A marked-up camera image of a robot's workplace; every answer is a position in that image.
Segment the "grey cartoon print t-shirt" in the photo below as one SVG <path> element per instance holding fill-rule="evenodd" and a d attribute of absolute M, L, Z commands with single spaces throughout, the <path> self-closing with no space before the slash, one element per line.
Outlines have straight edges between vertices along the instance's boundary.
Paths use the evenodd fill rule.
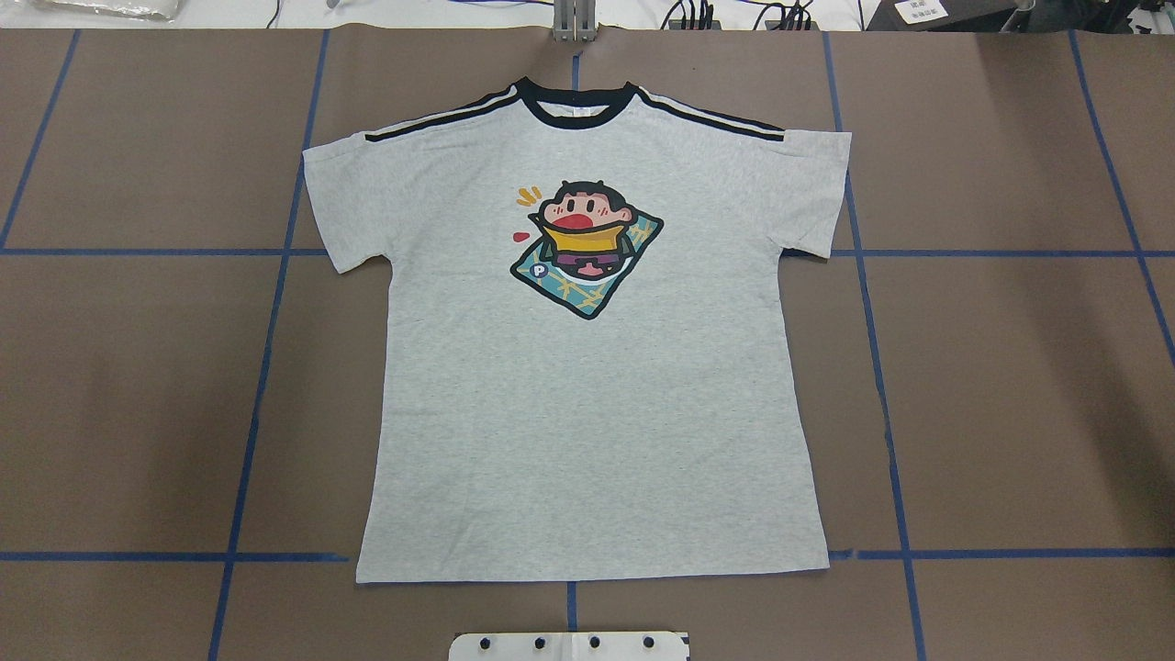
<path fill-rule="evenodd" d="M 827 569 L 779 263 L 852 139 L 524 77 L 307 148 L 333 267 L 392 271 L 356 582 Z"/>

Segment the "black device with label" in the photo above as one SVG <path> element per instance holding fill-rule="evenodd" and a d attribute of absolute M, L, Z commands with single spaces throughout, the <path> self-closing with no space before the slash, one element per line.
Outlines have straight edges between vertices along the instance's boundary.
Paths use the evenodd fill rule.
<path fill-rule="evenodd" d="M 867 32 L 1015 32 L 1036 1 L 881 1 Z"/>

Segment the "clear plastic bag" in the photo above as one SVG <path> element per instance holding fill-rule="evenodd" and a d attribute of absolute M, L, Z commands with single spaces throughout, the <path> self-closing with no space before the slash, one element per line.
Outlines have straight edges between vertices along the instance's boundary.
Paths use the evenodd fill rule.
<path fill-rule="evenodd" d="M 32 1 L 36 8 L 94 14 L 94 16 L 141 18 L 141 20 L 172 21 L 182 8 L 182 1 Z"/>

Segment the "aluminium frame post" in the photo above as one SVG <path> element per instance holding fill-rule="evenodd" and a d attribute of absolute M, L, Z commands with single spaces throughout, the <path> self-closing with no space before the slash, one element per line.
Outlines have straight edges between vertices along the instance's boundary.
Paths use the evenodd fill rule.
<path fill-rule="evenodd" d="M 599 33 L 596 0 L 553 0 L 553 41 L 595 41 Z"/>

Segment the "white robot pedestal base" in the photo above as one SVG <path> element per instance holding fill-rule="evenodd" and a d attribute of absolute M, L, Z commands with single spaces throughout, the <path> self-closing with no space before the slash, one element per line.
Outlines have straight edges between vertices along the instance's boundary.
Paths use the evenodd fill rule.
<path fill-rule="evenodd" d="M 684 633 L 615 630 L 470 633 L 454 639 L 449 660 L 689 660 Z"/>

